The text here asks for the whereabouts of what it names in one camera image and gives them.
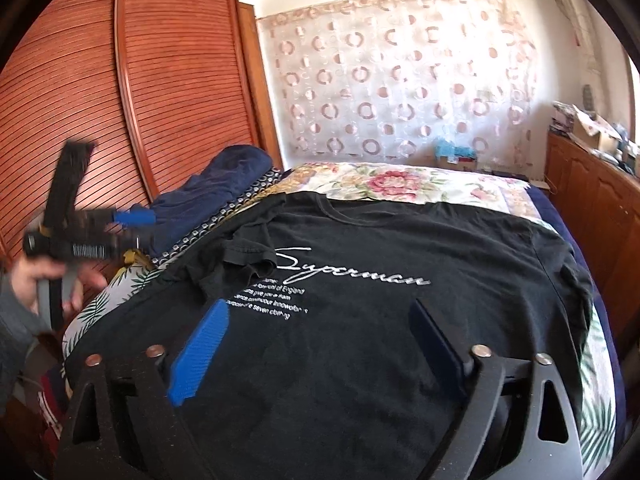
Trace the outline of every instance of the folded blue cloth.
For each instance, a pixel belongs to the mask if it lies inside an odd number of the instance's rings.
[[[466,146],[456,146],[453,142],[445,139],[439,139],[436,143],[436,157],[441,156],[466,156],[468,158],[477,158],[476,150]]]
[[[189,177],[178,189],[162,193],[149,206],[156,214],[150,228],[154,236],[149,256],[159,258],[172,246],[236,199],[271,169],[271,157],[255,146],[229,146],[217,154],[200,174]],[[131,212],[146,209],[140,204]]]

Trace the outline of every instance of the handheld tool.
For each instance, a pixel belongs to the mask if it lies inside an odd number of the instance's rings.
[[[129,249],[145,249],[148,234],[135,229],[107,232],[111,224],[140,226],[153,224],[155,215],[143,210],[120,212],[115,208],[75,209],[78,189],[84,178],[94,142],[68,140],[60,152],[44,213],[24,233],[22,248],[28,257],[50,256],[67,264],[60,280],[38,282],[38,313],[56,332],[64,324],[62,304],[69,301],[78,276],[80,260],[114,260]]]

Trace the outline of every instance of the blue clamp pad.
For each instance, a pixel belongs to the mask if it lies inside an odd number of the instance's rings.
[[[228,326],[229,306],[217,300],[171,366],[167,396],[172,405],[181,406],[184,399],[195,396]]]
[[[144,208],[135,211],[116,211],[113,221],[124,226],[152,225],[156,223],[156,214],[151,209]]]
[[[444,392],[457,401],[466,400],[473,359],[463,348],[460,334],[420,300],[414,300],[409,309],[409,328]]]

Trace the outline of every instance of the wooden cabinet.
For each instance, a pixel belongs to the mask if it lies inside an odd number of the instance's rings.
[[[592,188],[596,180],[587,160],[587,153],[581,151],[576,151],[569,157],[568,169],[565,172],[567,177],[564,196],[559,203],[564,223],[579,244],[584,240],[585,213],[589,212],[593,205]]]
[[[616,341],[624,334],[623,349],[640,330],[640,183],[554,134],[545,177],[602,294]]]
[[[591,206],[586,209],[582,235],[576,241],[598,288],[604,290],[628,237],[630,189],[620,179],[623,175],[611,173],[609,168],[601,164],[597,164],[592,171],[595,178],[588,190]]]

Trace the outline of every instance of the cardboard box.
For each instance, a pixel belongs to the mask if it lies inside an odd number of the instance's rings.
[[[441,170],[475,171],[478,168],[478,160],[466,156],[439,156],[436,165]]]
[[[595,121],[584,112],[575,109],[574,136],[588,148],[615,155],[620,142],[620,134],[602,117]]]

